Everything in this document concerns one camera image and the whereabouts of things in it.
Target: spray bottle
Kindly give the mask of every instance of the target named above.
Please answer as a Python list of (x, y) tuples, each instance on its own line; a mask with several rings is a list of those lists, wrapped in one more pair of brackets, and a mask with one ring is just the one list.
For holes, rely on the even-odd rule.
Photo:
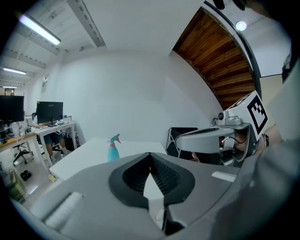
[(120, 155), (119, 155), (119, 152), (116, 148), (116, 145), (114, 144), (114, 141), (118, 141), (119, 143), (120, 140), (119, 140), (119, 136), (120, 134), (117, 134), (116, 136), (112, 137), (111, 138), (111, 143), (109, 145), (109, 149), (108, 149), (108, 156), (107, 156), (107, 160), (110, 162), (110, 161), (114, 161), (114, 160), (117, 160), (120, 158)]

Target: ceiling light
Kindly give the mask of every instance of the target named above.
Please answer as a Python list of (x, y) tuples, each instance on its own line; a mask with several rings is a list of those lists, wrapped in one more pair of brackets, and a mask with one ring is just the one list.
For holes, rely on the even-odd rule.
[(247, 27), (247, 24), (243, 21), (239, 21), (236, 23), (236, 29), (239, 30), (239, 31), (243, 31), (245, 30)]
[(53, 44), (57, 45), (60, 43), (60, 39), (56, 37), (54, 34), (52, 34), (49, 30), (47, 30), (44, 26), (42, 26), (40, 23), (38, 23), (36, 20), (22, 15), (20, 17), (20, 22), (29, 27), (30, 29), (37, 32), (39, 35), (43, 36)]
[(15, 70), (15, 69), (11, 69), (11, 68), (7, 68), (7, 67), (4, 67), (3, 68), (4, 71), (8, 71), (8, 72), (12, 72), (12, 73), (19, 73), (19, 74), (23, 74), (23, 75), (26, 75), (25, 72), (23, 71), (19, 71), (19, 70)]

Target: curved wooden panel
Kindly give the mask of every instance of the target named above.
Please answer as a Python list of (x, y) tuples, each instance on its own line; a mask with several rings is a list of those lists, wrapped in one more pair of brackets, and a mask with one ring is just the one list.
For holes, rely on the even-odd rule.
[(211, 88), (223, 109), (255, 90), (253, 73), (240, 46), (204, 9), (199, 9), (174, 49)]

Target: black chair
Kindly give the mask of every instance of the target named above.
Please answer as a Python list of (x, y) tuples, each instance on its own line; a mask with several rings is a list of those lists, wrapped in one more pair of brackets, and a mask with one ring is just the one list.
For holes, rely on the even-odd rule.
[(24, 163), (27, 164), (27, 161), (26, 161), (26, 158), (24, 158), (24, 155), (25, 155), (25, 154), (30, 154), (30, 152), (28, 152), (28, 151), (26, 150), (26, 148), (25, 148), (24, 150), (20, 150), (21, 147), (22, 147), (22, 148), (25, 148), (25, 147), (23, 146), (23, 143), (20, 144), (20, 145), (15, 146), (15, 147), (13, 147), (13, 148), (18, 148), (18, 153), (15, 154), (15, 159), (14, 159), (14, 161), (13, 161), (13, 165), (14, 165), (14, 166), (15, 166), (15, 162), (18, 160), (19, 157), (22, 157), (22, 158), (24, 159)]
[[(36, 115), (37, 115), (36, 112), (33, 112), (33, 113), (32, 113), (32, 115), (31, 115), (32, 120), (34, 120), (34, 118), (35, 118)], [(40, 139), (39, 135), (37, 135), (37, 142), (38, 142), (38, 144), (42, 145), (41, 139)], [(52, 145), (52, 151), (57, 151), (57, 152), (63, 153), (63, 151), (59, 149), (60, 146), (59, 146), (58, 144), (59, 144), (59, 142), (55, 142), (54, 145)]]

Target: computer monitor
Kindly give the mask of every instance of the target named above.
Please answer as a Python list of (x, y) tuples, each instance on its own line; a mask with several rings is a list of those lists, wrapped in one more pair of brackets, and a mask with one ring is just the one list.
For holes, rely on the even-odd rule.
[(0, 120), (4, 124), (24, 121), (24, 96), (0, 96)]
[(61, 102), (37, 102), (37, 123), (52, 122), (63, 118)]

